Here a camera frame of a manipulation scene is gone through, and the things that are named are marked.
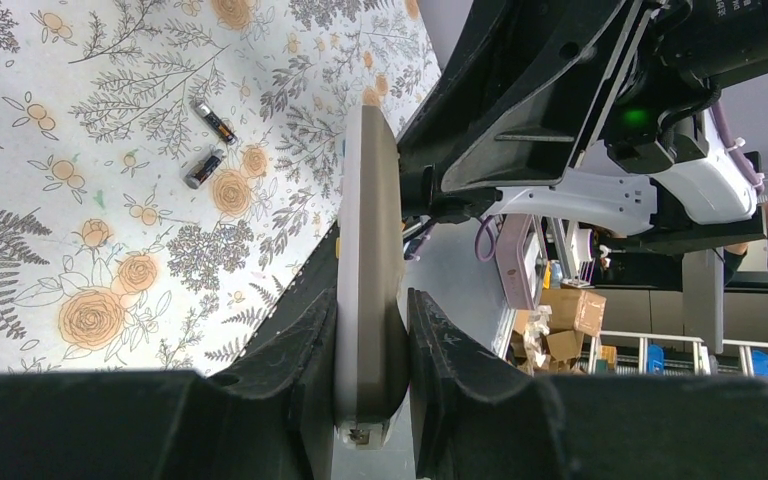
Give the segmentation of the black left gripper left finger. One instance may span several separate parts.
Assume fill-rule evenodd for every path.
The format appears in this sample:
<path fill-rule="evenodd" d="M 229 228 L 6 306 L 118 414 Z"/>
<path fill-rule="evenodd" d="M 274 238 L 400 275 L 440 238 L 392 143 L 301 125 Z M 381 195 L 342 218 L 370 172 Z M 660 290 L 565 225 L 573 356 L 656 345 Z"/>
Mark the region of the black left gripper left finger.
<path fill-rule="evenodd" d="M 0 479 L 327 479 L 336 293 L 210 376 L 0 375 Z"/>

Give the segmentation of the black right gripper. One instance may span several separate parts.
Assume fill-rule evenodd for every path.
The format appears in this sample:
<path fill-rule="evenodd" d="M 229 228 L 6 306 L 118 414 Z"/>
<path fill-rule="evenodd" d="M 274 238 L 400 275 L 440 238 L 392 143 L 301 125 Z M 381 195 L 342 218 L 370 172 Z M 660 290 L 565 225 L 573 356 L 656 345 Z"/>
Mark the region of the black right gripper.
<path fill-rule="evenodd" d="M 404 216 L 459 223 L 596 138 L 656 1 L 476 1 L 398 141 Z"/>

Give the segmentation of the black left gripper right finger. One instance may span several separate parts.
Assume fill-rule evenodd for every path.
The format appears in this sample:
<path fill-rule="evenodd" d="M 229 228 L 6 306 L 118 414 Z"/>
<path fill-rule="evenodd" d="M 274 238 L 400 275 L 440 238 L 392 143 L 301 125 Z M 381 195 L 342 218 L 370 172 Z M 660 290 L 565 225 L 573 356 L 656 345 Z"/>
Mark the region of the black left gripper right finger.
<path fill-rule="evenodd" d="M 428 479 L 768 479 L 768 384 L 735 375 L 540 374 L 426 292 L 407 295 L 416 474 Z"/>

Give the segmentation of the white remote control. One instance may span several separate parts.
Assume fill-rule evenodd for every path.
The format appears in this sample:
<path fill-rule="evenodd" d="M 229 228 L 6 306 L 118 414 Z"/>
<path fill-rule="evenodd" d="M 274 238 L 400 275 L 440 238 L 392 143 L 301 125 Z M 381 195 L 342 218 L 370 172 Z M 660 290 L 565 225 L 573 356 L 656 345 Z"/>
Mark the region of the white remote control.
<path fill-rule="evenodd" d="M 410 384 L 399 310 L 403 259 L 399 154 L 376 106 L 351 111 L 338 215 L 334 423 L 350 448 L 378 450 Z"/>

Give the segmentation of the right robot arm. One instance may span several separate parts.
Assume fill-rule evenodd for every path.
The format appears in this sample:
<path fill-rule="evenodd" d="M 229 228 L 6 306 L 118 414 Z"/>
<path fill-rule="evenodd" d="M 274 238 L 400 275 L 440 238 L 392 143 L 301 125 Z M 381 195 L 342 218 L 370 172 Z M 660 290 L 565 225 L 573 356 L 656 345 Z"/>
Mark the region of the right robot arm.
<path fill-rule="evenodd" d="M 768 1 L 475 1 L 402 133 L 404 216 L 531 214 L 622 235 L 749 220 L 719 104 L 768 74 Z"/>

